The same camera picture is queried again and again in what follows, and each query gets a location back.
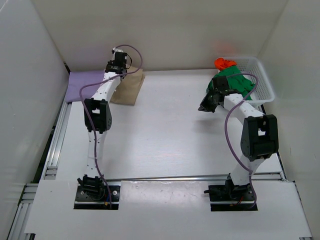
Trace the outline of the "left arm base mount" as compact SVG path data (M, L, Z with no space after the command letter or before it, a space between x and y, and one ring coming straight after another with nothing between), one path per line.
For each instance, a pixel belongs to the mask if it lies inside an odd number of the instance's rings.
M84 175L77 179L78 185L73 208L76 210L118 210L121 184L115 183L108 187L104 181Z

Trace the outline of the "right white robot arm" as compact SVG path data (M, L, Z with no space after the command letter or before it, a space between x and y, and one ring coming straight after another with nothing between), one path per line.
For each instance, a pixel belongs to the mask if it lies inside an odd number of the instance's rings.
M211 79L211 86L198 110L214 113L218 106L228 111L224 121L224 134L237 166L223 185L210 185L205 193L209 194L212 202L254 201L256 193L252 187L252 177L258 167L279 149L277 118L253 107L239 90L229 85L227 76L215 76ZM235 153L229 137L228 122L232 114L242 124L241 156Z

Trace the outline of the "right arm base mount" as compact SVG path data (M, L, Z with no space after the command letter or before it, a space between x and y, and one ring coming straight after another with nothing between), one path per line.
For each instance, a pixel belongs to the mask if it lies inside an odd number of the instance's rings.
M252 185L235 185L228 175L224 184L211 184L203 191L209 196L211 212L253 212L258 210Z

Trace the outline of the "beige t shirt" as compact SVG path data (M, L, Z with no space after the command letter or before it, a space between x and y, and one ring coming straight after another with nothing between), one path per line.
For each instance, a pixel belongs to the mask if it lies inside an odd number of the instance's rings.
M142 69L127 74L117 86L110 102L118 105L134 106L144 83L145 75Z

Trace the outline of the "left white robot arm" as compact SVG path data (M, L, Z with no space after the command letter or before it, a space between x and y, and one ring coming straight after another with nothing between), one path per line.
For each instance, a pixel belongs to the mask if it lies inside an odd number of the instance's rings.
M80 100L84 108L84 123L88 130L89 145L86 170L78 179L82 191L94 201L100 201L109 193L105 179L97 166L103 158L107 131L112 125L109 102L117 86L127 74L127 53L113 48L103 79L80 88Z

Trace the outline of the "green t shirt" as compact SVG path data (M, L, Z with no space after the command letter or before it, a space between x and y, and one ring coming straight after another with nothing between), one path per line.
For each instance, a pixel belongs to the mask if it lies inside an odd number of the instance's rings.
M255 84L243 75L240 75L241 71L236 65L227 68L219 68L218 70L219 72L214 77L227 77L229 87L239 91L243 97L253 90Z

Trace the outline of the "purple t shirt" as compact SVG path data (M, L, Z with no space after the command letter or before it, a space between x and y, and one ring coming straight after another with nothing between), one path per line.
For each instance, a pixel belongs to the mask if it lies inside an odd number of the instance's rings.
M83 86L100 83L104 78L104 70L93 70L93 71L71 71L68 79L68 87L65 94L65 102L79 102L80 89Z

